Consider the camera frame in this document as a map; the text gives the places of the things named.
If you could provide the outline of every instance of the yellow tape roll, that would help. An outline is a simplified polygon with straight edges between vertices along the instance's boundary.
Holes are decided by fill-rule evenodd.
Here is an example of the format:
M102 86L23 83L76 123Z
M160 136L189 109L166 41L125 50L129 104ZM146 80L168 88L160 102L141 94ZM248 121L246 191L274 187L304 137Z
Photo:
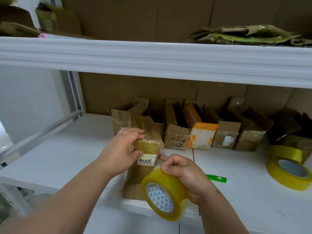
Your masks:
M301 163L302 151L288 146L283 145L272 145L269 148L269 155L271 157L285 158Z
M187 190L179 177L157 166L141 182L146 202L162 218L176 221L187 201Z
M303 191L312 183L312 174L306 167L286 159L272 158L267 171L275 181L293 190Z

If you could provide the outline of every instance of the orange and white box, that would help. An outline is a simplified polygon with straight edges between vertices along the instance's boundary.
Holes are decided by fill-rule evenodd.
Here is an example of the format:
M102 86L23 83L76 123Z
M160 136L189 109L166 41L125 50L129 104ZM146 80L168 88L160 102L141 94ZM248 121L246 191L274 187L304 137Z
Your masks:
M184 112L191 127L188 148L208 150L220 125L210 123L195 103L185 103Z

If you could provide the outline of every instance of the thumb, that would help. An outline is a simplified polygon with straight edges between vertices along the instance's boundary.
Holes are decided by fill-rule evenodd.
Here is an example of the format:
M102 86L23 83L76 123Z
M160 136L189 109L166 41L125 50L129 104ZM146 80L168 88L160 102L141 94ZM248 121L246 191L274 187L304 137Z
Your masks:
M134 160L138 159L143 155L143 152L141 150L135 150L133 153L131 153Z
M179 165L162 166L161 169L167 173L177 177L184 175L184 167Z

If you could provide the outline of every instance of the person's right hand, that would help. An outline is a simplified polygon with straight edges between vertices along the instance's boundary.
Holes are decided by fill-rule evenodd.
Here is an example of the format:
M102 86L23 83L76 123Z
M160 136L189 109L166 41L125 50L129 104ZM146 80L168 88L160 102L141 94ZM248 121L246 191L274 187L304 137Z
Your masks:
M161 168L165 173L180 177L192 203L199 205L204 202L207 192L216 189L199 166L189 158L178 154L172 154L170 157L161 154L159 159L164 162Z

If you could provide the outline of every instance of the white wall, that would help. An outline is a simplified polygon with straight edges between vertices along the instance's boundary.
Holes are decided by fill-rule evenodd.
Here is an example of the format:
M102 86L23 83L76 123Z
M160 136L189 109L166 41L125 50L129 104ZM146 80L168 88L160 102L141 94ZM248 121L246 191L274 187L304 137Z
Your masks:
M13 143L68 114L59 71L0 65L0 121Z

